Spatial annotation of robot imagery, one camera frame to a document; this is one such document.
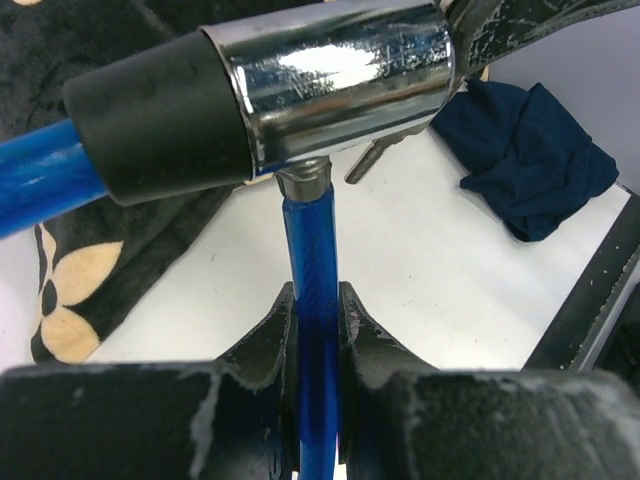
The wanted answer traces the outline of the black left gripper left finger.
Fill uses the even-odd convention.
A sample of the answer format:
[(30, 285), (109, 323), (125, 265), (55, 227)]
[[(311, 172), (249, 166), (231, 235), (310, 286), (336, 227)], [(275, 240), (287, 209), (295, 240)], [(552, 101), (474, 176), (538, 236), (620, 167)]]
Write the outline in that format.
[(288, 479), (293, 289), (213, 360), (51, 363), (1, 377), (5, 479)]

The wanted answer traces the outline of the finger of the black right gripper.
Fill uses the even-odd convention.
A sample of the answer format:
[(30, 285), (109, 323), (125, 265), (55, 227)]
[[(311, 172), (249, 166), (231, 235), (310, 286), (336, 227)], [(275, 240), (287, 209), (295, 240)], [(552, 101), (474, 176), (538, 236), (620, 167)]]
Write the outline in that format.
[(571, 25), (634, 6), (635, 0), (446, 1), (455, 75), (467, 77)]

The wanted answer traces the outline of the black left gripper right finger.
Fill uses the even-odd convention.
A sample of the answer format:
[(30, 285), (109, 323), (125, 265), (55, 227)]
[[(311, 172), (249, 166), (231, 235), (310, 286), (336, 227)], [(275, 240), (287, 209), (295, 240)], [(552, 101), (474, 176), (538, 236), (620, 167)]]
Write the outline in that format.
[(616, 376), (439, 370), (340, 286), (351, 479), (635, 479), (639, 400)]

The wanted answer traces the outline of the silver cable lock keys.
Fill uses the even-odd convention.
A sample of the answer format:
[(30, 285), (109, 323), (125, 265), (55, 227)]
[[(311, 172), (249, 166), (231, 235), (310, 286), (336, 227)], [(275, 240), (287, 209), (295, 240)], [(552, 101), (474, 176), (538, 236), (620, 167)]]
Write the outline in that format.
[(408, 136), (421, 133), (425, 128), (425, 124), (418, 125), (374, 140), (347, 173), (345, 182), (349, 185), (359, 183), (390, 147), (402, 142)]

